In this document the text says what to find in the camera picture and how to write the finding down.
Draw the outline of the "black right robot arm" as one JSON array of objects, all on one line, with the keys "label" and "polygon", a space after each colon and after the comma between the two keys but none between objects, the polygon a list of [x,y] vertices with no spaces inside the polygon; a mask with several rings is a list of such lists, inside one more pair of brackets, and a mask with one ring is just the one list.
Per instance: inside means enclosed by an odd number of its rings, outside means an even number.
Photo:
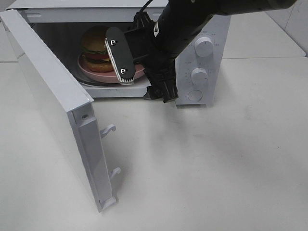
[{"label": "black right robot arm", "polygon": [[134,16],[129,31],[111,27],[105,45],[118,82],[134,84],[141,64],[150,86],[144,99],[178,105],[213,102],[221,55],[214,39],[202,30],[215,15],[280,10],[292,0],[171,0],[156,21],[145,9]]}]

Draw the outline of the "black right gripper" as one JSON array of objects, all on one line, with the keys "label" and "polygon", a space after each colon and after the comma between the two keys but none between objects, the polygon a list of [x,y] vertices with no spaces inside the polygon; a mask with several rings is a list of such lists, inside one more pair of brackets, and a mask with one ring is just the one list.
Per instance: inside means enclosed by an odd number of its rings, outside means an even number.
[{"label": "black right gripper", "polygon": [[125,34],[117,27],[107,29],[105,45],[120,84],[134,84],[134,63],[141,64],[151,84],[143,98],[163,99],[167,103],[178,98],[175,61],[170,61],[168,53],[156,47],[154,25],[147,12],[137,12]]}]

